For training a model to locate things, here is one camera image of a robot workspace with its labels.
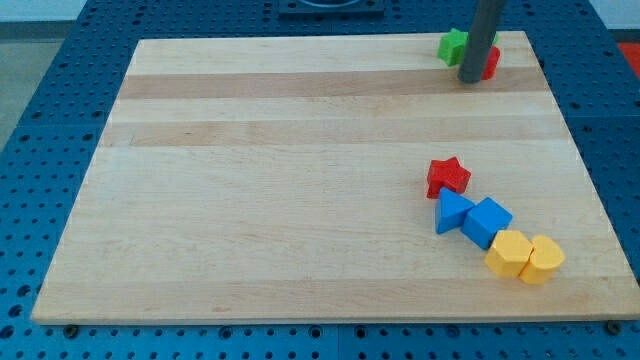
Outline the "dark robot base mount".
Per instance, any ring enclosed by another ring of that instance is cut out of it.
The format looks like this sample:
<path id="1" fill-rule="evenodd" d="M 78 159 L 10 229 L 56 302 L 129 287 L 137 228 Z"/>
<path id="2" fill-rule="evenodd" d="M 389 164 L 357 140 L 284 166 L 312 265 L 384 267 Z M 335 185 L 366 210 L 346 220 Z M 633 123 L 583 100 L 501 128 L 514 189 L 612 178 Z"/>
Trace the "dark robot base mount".
<path id="1" fill-rule="evenodd" d="M 278 15 L 382 14 L 385 0 L 278 0 Z"/>

